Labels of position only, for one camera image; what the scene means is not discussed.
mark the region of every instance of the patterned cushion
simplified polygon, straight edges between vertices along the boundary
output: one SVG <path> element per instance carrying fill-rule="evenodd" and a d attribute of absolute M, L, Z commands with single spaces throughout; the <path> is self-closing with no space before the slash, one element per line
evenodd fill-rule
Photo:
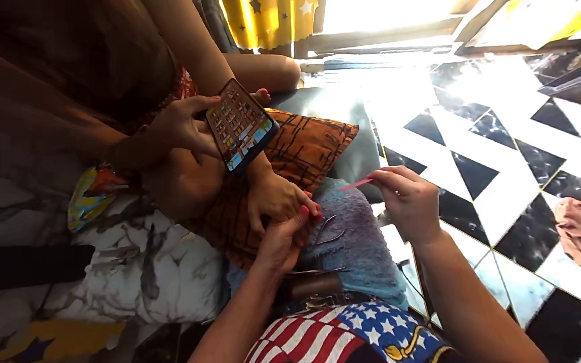
<path fill-rule="evenodd" d="M 357 125 L 267 111 L 279 123 L 277 136 L 265 148 L 272 169 L 311 193 L 358 134 Z M 244 175 L 228 176 L 213 207 L 203 218 L 182 221 L 185 228 L 203 236 L 243 269 L 250 268 L 261 242 L 250 230 L 248 188 Z"/>

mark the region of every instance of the flag shirt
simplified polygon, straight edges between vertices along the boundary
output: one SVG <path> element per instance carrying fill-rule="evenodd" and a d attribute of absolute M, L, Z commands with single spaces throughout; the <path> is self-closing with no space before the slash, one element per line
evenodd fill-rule
<path fill-rule="evenodd" d="M 246 363 L 462 362 L 459 353 L 407 311 L 382 301 L 275 320 Z"/>

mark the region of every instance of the mobile game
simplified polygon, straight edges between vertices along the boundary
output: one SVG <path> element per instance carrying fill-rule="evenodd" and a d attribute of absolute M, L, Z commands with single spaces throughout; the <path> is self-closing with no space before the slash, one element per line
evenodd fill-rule
<path fill-rule="evenodd" d="M 251 149 L 261 151 L 265 145 L 256 145 L 273 129 L 270 116 L 233 79 L 222 90 L 221 103 L 209 109 L 206 118 L 230 171 L 246 159 Z"/>

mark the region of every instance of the smartphone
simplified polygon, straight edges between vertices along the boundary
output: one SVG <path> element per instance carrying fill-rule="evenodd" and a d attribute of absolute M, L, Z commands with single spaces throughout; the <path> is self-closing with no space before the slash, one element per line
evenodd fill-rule
<path fill-rule="evenodd" d="M 221 103 L 209 109 L 205 118 L 225 167 L 238 174 L 277 135 L 279 125 L 234 78 L 219 96 Z"/>

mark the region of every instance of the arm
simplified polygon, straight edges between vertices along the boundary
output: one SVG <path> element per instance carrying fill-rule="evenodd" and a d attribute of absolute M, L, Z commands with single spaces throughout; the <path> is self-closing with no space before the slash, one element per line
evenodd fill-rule
<path fill-rule="evenodd" d="M 547 362 L 441 229 L 438 188 L 405 167 L 385 167 L 369 177 L 400 234 L 412 243 L 434 308 L 459 351 L 477 362 Z"/>
<path fill-rule="evenodd" d="M 242 363 L 263 331 L 277 289 L 286 272 L 297 262 L 300 248 L 308 243 L 309 210 L 302 207 L 292 219 L 271 224 L 257 259 L 237 293 L 212 324 L 192 353 L 189 362 Z"/>
<path fill-rule="evenodd" d="M 191 0 L 143 0 L 143 4 L 199 92 L 203 95 L 219 94 L 228 80 L 234 78 L 234 73 Z M 264 232 L 261 214 L 285 221 L 294 216 L 301 205 L 306 205 L 313 216 L 318 214 L 314 203 L 301 189 L 272 171 L 264 153 L 257 155 L 248 165 L 246 175 L 250 182 L 250 226 L 260 235 Z"/>
<path fill-rule="evenodd" d="M 117 169 L 139 169 L 160 160 L 173 147 L 217 156 L 212 137 L 201 136 L 190 127 L 192 112 L 217 100 L 193 98 L 167 107 L 147 133 L 128 137 L 0 58 L 0 132 L 66 147 L 109 161 Z"/>

